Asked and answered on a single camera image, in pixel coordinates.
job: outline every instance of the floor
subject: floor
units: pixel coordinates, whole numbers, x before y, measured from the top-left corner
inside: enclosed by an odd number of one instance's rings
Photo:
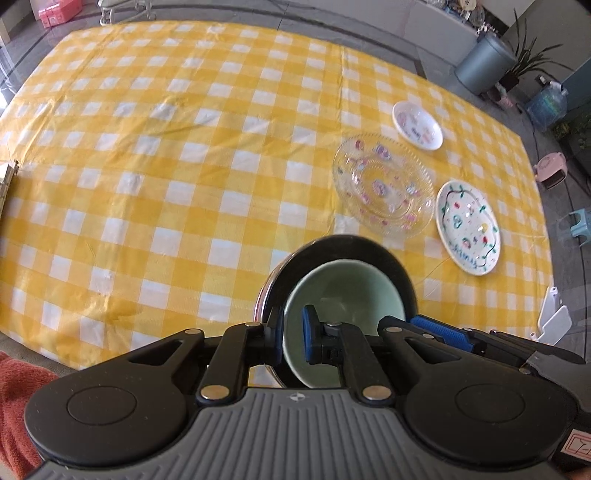
[[[208,20],[235,22],[275,28],[342,44],[396,64],[466,99],[502,122],[522,139],[532,164],[553,151],[560,151],[549,133],[535,132],[525,114],[517,108],[502,111],[467,91],[453,74],[453,67],[425,50],[353,18],[343,17],[310,5],[280,0],[153,0],[158,20]],[[18,89],[39,62],[69,32],[95,27],[100,13],[95,5],[64,25],[45,30],[31,22],[5,48],[0,50],[0,111],[10,103]],[[591,361],[591,248],[579,248],[569,235],[569,212],[591,206],[590,184],[574,162],[570,175],[552,190],[541,190],[554,265],[554,282],[573,319],[571,331],[559,346]],[[59,375],[70,369],[41,355],[27,351],[0,334],[0,350],[35,364],[43,364]]]

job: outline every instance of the silver rivet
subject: silver rivet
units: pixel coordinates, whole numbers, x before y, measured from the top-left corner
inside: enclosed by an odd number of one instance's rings
[[[390,395],[392,395],[392,391],[383,385],[372,385],[363,389],[363,396],[368,400],[386,400]]]
[[[230,389],[223,385],[208,385],[201,389],[200,394],[207,400],[221,400],[230,394]]]

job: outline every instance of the light blue plastic stool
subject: light blue plastic stool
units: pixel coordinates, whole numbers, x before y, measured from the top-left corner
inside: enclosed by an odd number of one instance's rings
[[[591,210],[585,210],[581,208],[580,210],[575,210],[574,212],[570,212],[571,215],[578,215],[580,220],[577,225],[574,225],[570,228],[570,234],[574,237],[582,235],[585,237],[585,241],[581,244],[581,247],[584,244],[588,244],[591,242]]]

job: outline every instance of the table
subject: table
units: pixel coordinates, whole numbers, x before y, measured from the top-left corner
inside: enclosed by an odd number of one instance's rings
[[[489,275],[460,270],[434,221],[392,241],[340,204],[336,147],[359,129],[397,138],[401,99],[444,129],[437,152],[414,150],[436,190],[464,179],[496,209],[503,250]],[[0,222],[0,329],[71,367],[251,320],[273,267],[332,232],[382,242],[408,270],[420,312],[458,326],[526,335],[552,282],[519,138],[349,48],[208,22],[77,31],[27,80],[0,132],[2,152],[22,165]]]

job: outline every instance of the red towel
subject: red towel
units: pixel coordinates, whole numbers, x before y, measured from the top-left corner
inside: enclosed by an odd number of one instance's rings
[[[45,368],[0,352],[0,462],[14,471],[19,479],[41,465],[41,458],[22,419],[25,405],[31,395],[56,378]]]

